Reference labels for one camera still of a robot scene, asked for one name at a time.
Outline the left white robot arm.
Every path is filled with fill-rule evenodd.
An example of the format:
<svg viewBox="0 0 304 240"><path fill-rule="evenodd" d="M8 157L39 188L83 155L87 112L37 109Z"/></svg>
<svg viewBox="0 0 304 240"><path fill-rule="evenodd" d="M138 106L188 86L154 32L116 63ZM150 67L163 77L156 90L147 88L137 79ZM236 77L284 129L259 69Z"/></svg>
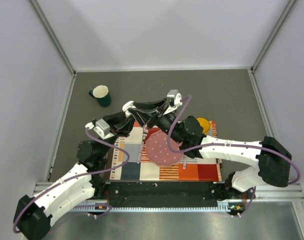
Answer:
<svg viewBox="0 0 304 240"><path fill-rule="evenodd" d="M41 240L53 225L67 212L84 200L104 195L105 186L100 174L105 168L105 156L115 145L117 138L128 137L135 119L131 114L119 112L85 126L89 140L78 145L78 162L61 178L42 192L23 196L17 205L14 233L22 233L29 240Z"/></svg>

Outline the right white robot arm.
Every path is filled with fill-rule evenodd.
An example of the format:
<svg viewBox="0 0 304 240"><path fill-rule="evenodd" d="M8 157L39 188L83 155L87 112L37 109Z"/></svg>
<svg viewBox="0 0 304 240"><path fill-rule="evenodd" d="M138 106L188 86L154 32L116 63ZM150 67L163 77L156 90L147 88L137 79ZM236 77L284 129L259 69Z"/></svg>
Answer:
<svg viewBox="0 0 304 240"><path fill-rule="evenodd" d="M262 141L241 142L219 139L203 133L199 121L189 116L183 121L176 114L186 109L191 96L164 98L155 102L130 101L122 108L140 126L160 130L146 143L149 160L158 166L172 166L183 155L198 159L223 159L247 165L245 170L230 173L225 181L225 192L236 198L243 192L263 184L284 188L289 185L291 154L273 137Z"/></svg>

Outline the white charging case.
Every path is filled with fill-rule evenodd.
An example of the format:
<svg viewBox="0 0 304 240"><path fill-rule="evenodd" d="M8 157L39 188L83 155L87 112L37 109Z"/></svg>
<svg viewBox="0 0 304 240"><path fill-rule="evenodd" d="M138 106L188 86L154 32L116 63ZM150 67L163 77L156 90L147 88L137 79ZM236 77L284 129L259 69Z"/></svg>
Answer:
<svg viewBox="0 0 304 240"><path fill-rule="evenodd" d="M129 109L131 109L131 108L135 108L134 102L132 100L128 101L127 103L125 103L123 105L122 111L124 112L126 117L129 117L131 115L131 113L129 112Z"/></svg>

